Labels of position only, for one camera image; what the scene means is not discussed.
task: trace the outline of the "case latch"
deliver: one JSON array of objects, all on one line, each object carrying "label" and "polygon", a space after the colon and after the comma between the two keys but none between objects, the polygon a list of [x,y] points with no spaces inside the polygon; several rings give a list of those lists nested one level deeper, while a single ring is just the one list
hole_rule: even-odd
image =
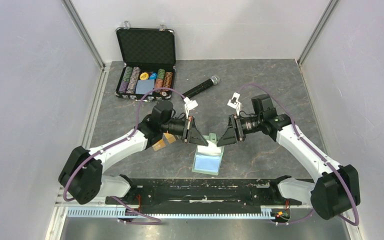
[{"label": "case latch", "polygon": [[159,25],[159,30],[160,30],[160,31],[164,31],[164,30],[166,30],[166,29],[167,29],[166,25],[164,25],[164,24],[160,24],[160,25]]},{"label": "case latch", "polygon": [[124,29],[129,29],[131,26],[130,26],[130,22],[129,21],[124,21],[123,22],[123,28]]}]

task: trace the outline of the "stack of poker chips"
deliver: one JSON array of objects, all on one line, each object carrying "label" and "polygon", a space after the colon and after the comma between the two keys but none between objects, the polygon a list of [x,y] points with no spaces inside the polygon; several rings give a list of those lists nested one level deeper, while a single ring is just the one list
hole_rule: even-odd
[{"label": "stack of poker chips", "polygon": [[126,67],[123,78],[122,78],[122,82],[120,84],[120,88],[118,89],[120,93],[126,92],[127,86],[129,85],[130,77],[132,76],[132,71],[133,71],[133,68],[131,66]]},{"label": "stack of poker chips", "polygon": [[[172,78],[173,73],[172,72],[166,72],[164,77],[164,83],[162,84],[163,88],[169,88],[172,85]],[[168,90],[162,90],[161,95],[164,97],[167,96]]]},{"label": "stack of poker chips", "polygon": [[130,82],[128,83],[127,91],[126,91],[127,94],[135,93],[135,88],[136,88],[136,84],[138,83],[138,78],[140,73],[141,73],[141,69],[135,66],[133,68],[133,71],[131,72]]},{"label": "stack of poker chips", "polygon": [[156,80],[155,80],[155,88],[162,88],[163,87],[163,82],[164,82],[164,75],[166,74],[166,71],[164,69],[159,69],[158,74],[156,75]]}]

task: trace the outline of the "small box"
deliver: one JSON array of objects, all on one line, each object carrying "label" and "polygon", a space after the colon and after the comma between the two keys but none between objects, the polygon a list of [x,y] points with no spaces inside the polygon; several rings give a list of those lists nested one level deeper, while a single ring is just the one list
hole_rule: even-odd
[{"label": "small box", "polygon": [[[160,28],[130,28],[119,27],[115,30],[120,45],[121,55],[124,61],[124,68],[120,76],[115,95],[123,99],[140,100],[144,94],[137,94],[136,88],[133,93],[126,93],[121,90],[123,76],[126,67],[138,67],[140,73],[157,73],[159,69],[173,73],[169,88],[173,88],[176,76],[176,48],[175,32],[172,29]],[[145,101],[169,100],[172,92],[167,91],[162,95],[160,92],[149,94]]]}]

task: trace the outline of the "yellow round button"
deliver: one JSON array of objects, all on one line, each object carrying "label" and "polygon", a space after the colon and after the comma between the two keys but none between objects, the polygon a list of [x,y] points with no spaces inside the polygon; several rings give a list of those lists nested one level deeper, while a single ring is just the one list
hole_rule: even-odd
[{"label": "yellow round button", "polygon": [[140,75],[140,80],[147,80],[150,75],[147,72],[144,72]]}]

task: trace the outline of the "case lid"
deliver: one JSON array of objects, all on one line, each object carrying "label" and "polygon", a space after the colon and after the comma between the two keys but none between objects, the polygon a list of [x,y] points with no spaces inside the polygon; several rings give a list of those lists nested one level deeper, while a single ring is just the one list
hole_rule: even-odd
[{"label": "case lid", "polygon": [[152,28],[117,28],[121,55],[127,64],[176,64],[173,30]]}]

